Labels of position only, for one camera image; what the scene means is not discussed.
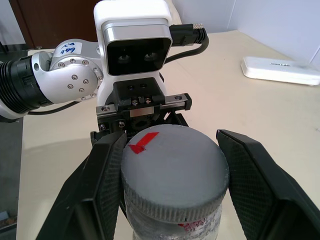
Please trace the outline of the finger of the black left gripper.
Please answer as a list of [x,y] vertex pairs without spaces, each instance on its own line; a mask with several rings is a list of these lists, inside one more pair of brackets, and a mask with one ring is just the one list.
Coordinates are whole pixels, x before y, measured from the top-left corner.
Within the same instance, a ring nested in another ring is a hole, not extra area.
[[90,133],[90,140],[92,149],[103,149],[103,150],[110,150],[112,145],[118,139],[118,134],[114,133],[103,133],[103,132],[96,132],[92,131]]
[[184,119],[181,113],[176,113],[175,111],[171,111],[166,118],[166,123],[171,125],[179,125],[188,127],[186,120]]

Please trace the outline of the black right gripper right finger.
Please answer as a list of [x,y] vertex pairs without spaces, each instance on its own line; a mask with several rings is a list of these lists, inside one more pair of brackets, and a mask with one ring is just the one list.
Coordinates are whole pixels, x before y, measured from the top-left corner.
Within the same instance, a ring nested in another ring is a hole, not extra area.
[[230,172],[229,193],[247,240],[320,240],[320,210],[264,146],[218,130]]

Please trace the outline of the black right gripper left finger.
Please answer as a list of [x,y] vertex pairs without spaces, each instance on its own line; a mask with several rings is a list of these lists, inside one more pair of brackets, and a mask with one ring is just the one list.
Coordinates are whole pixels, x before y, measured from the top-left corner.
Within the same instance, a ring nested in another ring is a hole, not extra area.
[[64,182],[36,240],[114,240],[127,136],[103,136]]

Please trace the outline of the grey ribbed jar lid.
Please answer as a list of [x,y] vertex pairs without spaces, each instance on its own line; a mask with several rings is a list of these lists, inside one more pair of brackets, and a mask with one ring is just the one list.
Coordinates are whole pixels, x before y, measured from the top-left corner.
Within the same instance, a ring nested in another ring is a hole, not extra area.
[[220,147],[191,127],[162,124],[134,136],[123,150],[124,197],[167,223],[195,222],[218,208],[229,185]]

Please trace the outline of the silver jar with red stripe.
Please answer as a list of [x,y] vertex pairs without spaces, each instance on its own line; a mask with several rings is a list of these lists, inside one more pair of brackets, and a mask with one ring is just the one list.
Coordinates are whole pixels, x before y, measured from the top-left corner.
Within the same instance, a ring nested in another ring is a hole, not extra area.
[[132,240],[216,240],[222,205],[209,216],[190,223],[167,223],[155,220],[133,206],[124,197],[126,217],[132,228]]

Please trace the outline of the flat white box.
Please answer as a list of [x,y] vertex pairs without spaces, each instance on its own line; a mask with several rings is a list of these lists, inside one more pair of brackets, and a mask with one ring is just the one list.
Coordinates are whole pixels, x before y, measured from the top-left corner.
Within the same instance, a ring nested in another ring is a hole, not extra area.
[[240,67],[243,74],[251,79],[306,86],[320,85],[320,70],[297,61],[246,56]]

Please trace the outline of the dark brown wooden door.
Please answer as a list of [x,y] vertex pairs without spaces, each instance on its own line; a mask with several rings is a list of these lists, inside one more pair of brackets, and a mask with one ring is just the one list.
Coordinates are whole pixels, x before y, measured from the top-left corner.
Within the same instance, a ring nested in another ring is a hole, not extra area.
[[99,0],[8,0],[26,45],[53,49],[61,42],[97,42],[94,7]]

